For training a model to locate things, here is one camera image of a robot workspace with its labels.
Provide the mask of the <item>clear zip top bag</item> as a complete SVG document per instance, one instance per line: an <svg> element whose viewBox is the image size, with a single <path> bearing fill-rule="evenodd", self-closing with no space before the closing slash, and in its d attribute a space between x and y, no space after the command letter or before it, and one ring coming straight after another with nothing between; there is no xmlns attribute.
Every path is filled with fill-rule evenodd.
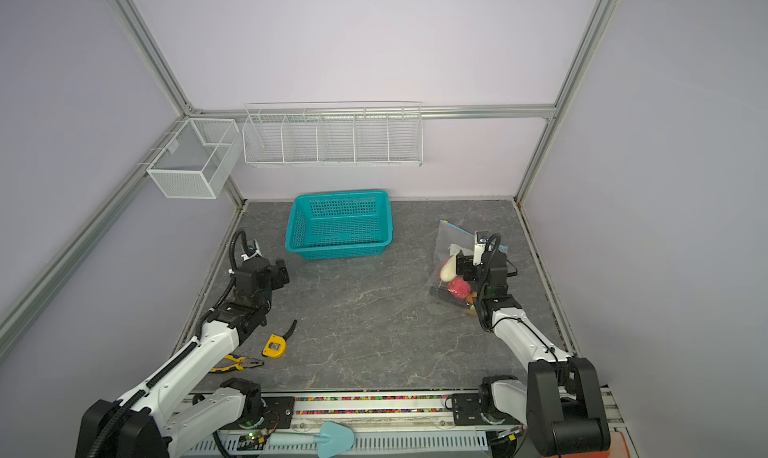
<svg viewBox="0 0 768 458"><path fill-rule="evenodd" d="M441 220L434 250L435 269L427 282L429 294L475 316L475 299L484 284L502 288L504 295L507 280L518 275L507 251L499 233L470 233Z"/></svg>

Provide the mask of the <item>orange gloved hand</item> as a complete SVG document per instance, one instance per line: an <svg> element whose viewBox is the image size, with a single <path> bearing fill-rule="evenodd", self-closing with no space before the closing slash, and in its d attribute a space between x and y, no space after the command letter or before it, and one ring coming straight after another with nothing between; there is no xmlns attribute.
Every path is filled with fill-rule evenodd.
<svg viewBox="0 0 768 458"><path fill-rule="evenodd" d="M607 451L608 458L630 458L629 448L625 436L619 431L612 431L610 448Z"/></svg>

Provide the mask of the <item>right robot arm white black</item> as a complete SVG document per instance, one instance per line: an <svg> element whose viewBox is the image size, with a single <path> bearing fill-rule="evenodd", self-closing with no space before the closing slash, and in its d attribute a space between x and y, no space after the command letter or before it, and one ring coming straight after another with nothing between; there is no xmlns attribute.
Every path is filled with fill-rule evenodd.
<svg viewBox="0 0 768 458"><path fill-rule="evenodd" d="M473 252L454 254L453 275L475 292L481 328L500 339L527 367L527 382L490 377L480 388L484 413L521 423L525 437L543 457L606 452L611 432L594 365L554 344L530 321L509 292L512 272L501 235L478 232Z"/></svg>

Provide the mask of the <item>pink dragon fruit toy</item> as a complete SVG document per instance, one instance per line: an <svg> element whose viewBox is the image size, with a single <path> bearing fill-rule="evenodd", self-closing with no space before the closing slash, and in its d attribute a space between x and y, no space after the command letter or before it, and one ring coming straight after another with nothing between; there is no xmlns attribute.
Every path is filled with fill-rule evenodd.
<svg viewBox="0 0 768 458"><path fill-rule="evenodd" d="M472 286L461 277L451 280L446 288L454 298L463 301L466 301L473 293Z"/></svg>

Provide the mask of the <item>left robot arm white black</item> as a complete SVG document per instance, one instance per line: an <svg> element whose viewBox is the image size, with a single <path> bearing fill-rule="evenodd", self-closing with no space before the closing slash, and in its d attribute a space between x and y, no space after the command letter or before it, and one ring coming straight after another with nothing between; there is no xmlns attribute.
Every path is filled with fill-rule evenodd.
<svg viewBox="0 0 768 458"><path fill-rule="evenodd" d="M265 420L259 384L229 378L183 412L190 392L250 335L267 323L274 291L290 277L283 260L270 261L244 230L228 245L229 282L198 321L187 344L148 378L113 401L84 413L78 457L179 457L226 425L254 428Z"/></svg>

